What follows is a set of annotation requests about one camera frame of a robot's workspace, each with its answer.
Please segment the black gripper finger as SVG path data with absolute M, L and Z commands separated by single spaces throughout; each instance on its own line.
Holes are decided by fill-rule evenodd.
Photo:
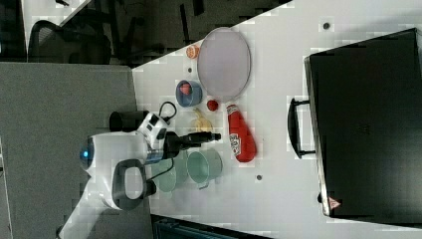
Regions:
M 201 136 L 203 137 L 204 141 L 214 141 L 214 140 L 220 140 L 221 139 L 220 133 L 213 133 L 213 132 L 209 132 L 209 131 L 202 132 Z

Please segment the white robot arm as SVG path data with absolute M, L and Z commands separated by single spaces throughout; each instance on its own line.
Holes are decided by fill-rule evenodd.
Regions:
M 220 138 L 210 131 L 182 136 L 173 131 L 157 136 L 118 131 L 91 136 L 81 152 L 82 168 L 90 179 L 56 238 L 88 239 L 104 211 L 132 210 L 156 192 L 154 181 L 145 175 L 147 165 L 172 160 L 182 150 Z

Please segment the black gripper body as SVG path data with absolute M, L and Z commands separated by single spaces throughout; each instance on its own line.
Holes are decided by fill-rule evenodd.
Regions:
M 172 158 L 179 154 L 181 150 L 191 147 L 199 147 L 199 133 L 193 132 L 179 136 L 174 131 L 169 131 L 164 140 L 163 158 Z

